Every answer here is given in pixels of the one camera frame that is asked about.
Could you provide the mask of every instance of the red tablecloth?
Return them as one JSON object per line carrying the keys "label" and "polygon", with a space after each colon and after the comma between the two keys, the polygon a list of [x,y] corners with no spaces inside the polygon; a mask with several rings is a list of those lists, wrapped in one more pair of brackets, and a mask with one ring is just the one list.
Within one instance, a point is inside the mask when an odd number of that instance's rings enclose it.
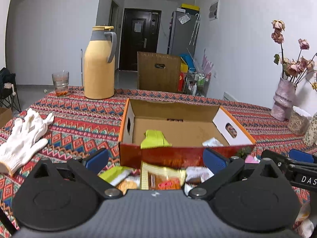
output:
{"label": "red tablecloth", "polygon": [[[317,152],[317,146],[308,148],[302,137],[292,134],[287,129],[287,121],[280,122],[270,116],[270,109],[240,102],[228,102],[211,98],[195,97],[157,91],[116,90],[110,99],[94,101],[87,99],[83,88],[70,87],[66,97],[56,97],[52,92],[31,108],[43,117],[53,112],[54,123],[49,127],[45,138],[49,145],[37,153],[32,160],[22,167],[13,177],[0,175],[0,203],[10,220],[16,225],[11,204],[17,192],[36,162],[42,157],[49,157],[53,162],[64,162],[74,156],[85,157],[99,148],[111,151],[111,161],[107,167],[119,163],[118,136],[126,98],[183,102],[189,104],[222,105],[256,139],[253,155],[260,155],[264,149],[286,154],[290,149],[299,149],[308,153]],[[0,143],[5,142],[11,132],[14,119],[0,131]],[[305,190],[295,188],[301,202],[308,200]],[[0,226],[0,236],[9,233]]]}

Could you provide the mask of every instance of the metal screw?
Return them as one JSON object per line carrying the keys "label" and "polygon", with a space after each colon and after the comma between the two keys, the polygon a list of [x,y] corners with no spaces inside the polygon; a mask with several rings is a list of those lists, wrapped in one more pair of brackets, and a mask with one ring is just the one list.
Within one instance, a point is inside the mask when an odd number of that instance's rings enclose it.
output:
{"label": "metal screw", "polygon": [[111,189],[105,190],[105,195],[107,195],[108,197],[116,197],[119,194],[120,194],[120,190],[118,190],[116,188],[111,188]]}
{"label": "metal screw", "polygon": [[194,196],[204,196],[207,194],[207,191],[204,188],[194,188],[191,190],[191,194]]}

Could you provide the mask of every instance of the white bottle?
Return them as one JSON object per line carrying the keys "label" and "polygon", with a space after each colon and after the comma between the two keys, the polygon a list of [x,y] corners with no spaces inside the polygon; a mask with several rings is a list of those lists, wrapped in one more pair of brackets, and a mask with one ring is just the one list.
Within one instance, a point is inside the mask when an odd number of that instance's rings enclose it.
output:
{"label": "white bottle", "polygon": [[197,84],[195,83],[194,87],[193,87],[193,91],[191,92],[191,94],[193,96],[196,96],[196,92],[197,92]]}

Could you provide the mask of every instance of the thermos handle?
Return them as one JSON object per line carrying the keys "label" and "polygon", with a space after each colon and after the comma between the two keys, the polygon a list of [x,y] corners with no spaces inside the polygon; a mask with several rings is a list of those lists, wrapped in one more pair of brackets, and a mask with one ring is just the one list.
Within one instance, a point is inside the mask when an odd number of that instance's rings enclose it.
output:
{"label": "thermos handle", "polygon": [[111,47],[110,55],[108,57],[108,63],[112,62],[116,53],[116,49],[117,49],[117,34],[115,32],[105,32],[105,36],[110,36],[110,35],[112,39],[112,47]]}

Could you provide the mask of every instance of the wall vent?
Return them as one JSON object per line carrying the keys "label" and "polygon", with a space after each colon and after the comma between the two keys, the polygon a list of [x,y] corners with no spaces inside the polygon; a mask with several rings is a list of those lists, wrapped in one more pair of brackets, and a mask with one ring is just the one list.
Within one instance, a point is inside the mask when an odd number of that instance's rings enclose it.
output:
{"label": "wall vent", "polygon": [[234,97],[232,97],[231,95],[229,95],[227,92],[225,92],[225,93],[223,94],[222,100],[235,101],[235,102],[237,102],[237,100],[236,100]]}

